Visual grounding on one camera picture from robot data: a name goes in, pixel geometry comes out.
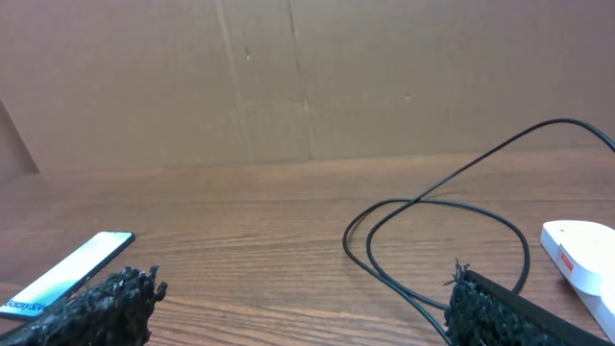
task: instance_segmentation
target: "wire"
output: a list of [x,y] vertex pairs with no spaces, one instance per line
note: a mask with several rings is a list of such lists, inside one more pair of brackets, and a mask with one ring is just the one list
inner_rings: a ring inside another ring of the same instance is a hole
[[[521,240],[521,245],[523,246],[523,252],[524,252],[524,264],[523,264],[523,269],[521,271],[521,276],[519,277],[519,280],[517,281],[517,284],[512,288],[512,292],[518,294],[519,292],[521,292],[521,289],[523,288],[524,284],[526,283],[526,280],[528,279],[529,263],[530,263],[529,246],[528,246],[528,242],[526,241],[526,238],[523,235],[523,233],[514,224],[512,224],[510,221],[506,220],[502,216],[499,216],[498,214],[496,214],[496,213],[494,213],[492,211],[485,210],[485,209],[482,209],[482,208],[479,208],[479,207],[476,207],[476,206],[472,206],[472,205],[469,205],[469,204],[466,204],[466,203],[458,202],[458,201],[423,199],[423,198],[425,198],[427,195],[432,193],[437,188],[439,188],[442,185],[446,184],[449,180],[451,180],[452,178],[456,177],[457,175],[459,175],[460,173],[462,173],[466,169],[474,166],[475,164],[477,164],[480,161],[488,158],[492,154],[500,151],[501,149],[506,147],[506,145],[508,145],[511,142],[517,140],[518,138],[520,138],[522,136],[525,136],[525,135],[529,134],[530,132],[532,132],[534,130],[537,130],[537,129],[540,129],[540,128],[544,127],[544,126],[552,125],[552,124],[559,124],[559,123],[573,124],[573,125],[577,125],[577,126],[582,127],[583,129],[589,131],[590,133],[592,133],[593,135],[598,137],[602,142],[604,142],[604,144],[606,144],[606,146],[608,146],[615,153],[615,141],[613,141],[611,138],[609,138],[602,131],[598,130],[596,127],[594,127],[594,126],[592,126],[592,125],[590,125],[590,124],[588,124],[588,123],[586,123],[584,121],[576,120],[576,119],[560,118],[560,119],[553,119],[553,120],[548,120],[548,121],[544,121],[544,122],[538,123],[538,124],[528,128],[528,129],[524,130],[523,132],[521,132],[521,133],[511,137],[510,139],[506,140],[502,144],[496,146],[495,148],[489,150],[485,154],[479,156],[475,160],[465,164],[461,168],[457,169],[457,171],[453,172],[452,174],[450,174],[446,178],[442,179],[441,181],[439,181],[438,183],[436,183],[432,187],[430,187],[427,190],[425,190],[423,193],[419,194],[417,197],[414,197],[414,198],[388,199],[388,200],[380,201],[377,204],[373,205],[372,207],[364,210],[357,217],[355,217],[355,219],[348,225],[348,227],[346,227],[346,231],[344,231],[344,235],[342,236],[342,245],[344,247],[344,251],[346,252],[346,255],[348,255],[348,257],[351,260],[353,260],[356,264],[358,264],[358,266],[360,266],[362,269],[367,271],[370,275],[372,275],[373,277],[375,277],[376,279],[378,279],[382,283],[386,284],[391,289],[393,289],[395,292],[397,292],[399,295],[401,295],[404,299],[406,299],[413,307],[415,307],[419,311],[419,313],[421,313],[421,315],[423,315],[423,317],[425,317],[428,320],[428,322],[431,323],[431,325],[440,334],[440,336],[442,336],[442,338],[444,339],[444,341],[446,341],[446,343],[448,345],[453,345],[451,340],[447,337],[446,332],[442,329],[442,327],[438,324],[438,322],[417,301],[423,302],[423,303],[425,303],[427,305],[433,306],[433,307],[438,308],[438,309],[446,309],[449,306],[447,304],[444,304],[444,303],[439,303],[439,302],[433,301],[432,299],[430,299],[430,298],[428,298],[428,297],[426,297],[424,295],[421,295],[421,294],[419,294],[419,293],[417,293],[417,292],[415,292],[415,291],[405,287],[404,285],[402,285],[399,282],[397,282],[396,280],[394,280],[390,275],[388,275],[384,271],[384,269],[378,264],[378,262],[376,261],[376,258],[374,257],[374,254],[372,253],[372,240],[374,238],[374,235],[382,227],[382,225],[384,225],[387,221],[389,221],[390,219],[392,219],[393,217],[395,217],[396,215],[398,215],[402,211],[404,211],[404,210],[406,210],[406,209],[408,209],[408,208],[410,208],[410,207],[412,207],[412,206],[414,206],[416,204],[419,204],[419,203],[431,203],[431,204],[436,204],[436,205],[441,205],[441,206],[449,206],[449,207],[461,208],[461,209],[465,209],[465,210],[470,210],[470,211],[478,212],[478,213],[483,214],[485,216],[489,216],[489,217],[491,217],[491,218],[493,218],[493,219],[495,219],[497,221],[500,221],[501,223],[505,224],[508,228],[510,228],[512,230],[512,232],[514,232],[519,237],[519,240]],[[369,261],[371,262],[371,264],[374,266],[374,269],[376,269],[376,270],[374,270],[369,265],[367,265],[365,262],[363,262],[360,259],[358,259],[353,254],[353,252],[350,250],[349,242],[350,242],[351,232],[356,227],[358,227],[358,225],[363,221],[363,219],[365,217],[367,217],[367,215],[372,213],[374,210],[377,210],[378,208],[380,208],[382,206],[385,206],[385,205],[388,205],[388,204],[393,204],[393,203],[403,203],[403,204],[400,207],[398,207],[396,210],[393,210],[392,212],[390,212],[383,219],[378,221],[374,225],[374,227],[372,227],[372,229],[370,230],[370,232],[367,235],[367,238],[365,240],[365,248],[366,248],[365,250],[367,252],[367,257],[368,257]]]

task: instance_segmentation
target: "red label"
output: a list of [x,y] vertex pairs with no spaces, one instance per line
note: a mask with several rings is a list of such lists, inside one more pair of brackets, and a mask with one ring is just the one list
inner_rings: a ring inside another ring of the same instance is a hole
[[570,261],[570,259],[568,259],[566,254],[564,254],[564,252],[561,251],[561,249],[559,250],[559,257],[561,258],[561,261],[564,262],[564,265],[566,266],[566,268],[568,268],[568,270],[572,272],[573,269],[575,269],[575,266],[573,265],[573,263]]

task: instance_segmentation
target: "cardboard wall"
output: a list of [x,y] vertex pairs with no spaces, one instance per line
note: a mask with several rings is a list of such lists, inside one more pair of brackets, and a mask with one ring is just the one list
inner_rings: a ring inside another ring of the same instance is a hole
[[615,135],[613,33],[611,0],[0,0],[0,95],[42,171],[475,152]]
[[37,167],[0,101],[0,184],[36,172]]

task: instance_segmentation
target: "phone screen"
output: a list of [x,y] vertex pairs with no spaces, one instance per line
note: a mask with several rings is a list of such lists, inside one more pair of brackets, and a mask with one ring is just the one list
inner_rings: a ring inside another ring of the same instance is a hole
[[79,289],[134,239],[135,235],[131,232],[101,232],[95,235],[2,305],[0,315],[36,318],[58,299]]

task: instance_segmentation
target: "brown tabletop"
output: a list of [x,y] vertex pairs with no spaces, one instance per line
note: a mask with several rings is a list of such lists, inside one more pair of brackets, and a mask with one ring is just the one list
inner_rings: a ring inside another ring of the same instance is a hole
[[[25,176],[0,185],[0,300],[97,232],[133,231],[136,241],[93,280],[126,265],[160,266],[169,289],[150,320],[151,345],[443,344],[417,311],[346,257],[340,239],[371,204],[412,197],[474,156]],[[615,224],[612,153],[502,153],[434,195],[515,223],[531,250],[522,296],[603,337],[539,236],[542,223],[555,219]],[[363,259],[376,219],[353,242]],[[511,288],[523,255],[505,226],[433,205],[385,225],[374,253],[398,281],[441,302],[450,298],[442,283],[455,258]],[[0,320],[0,332],[14,326]]]

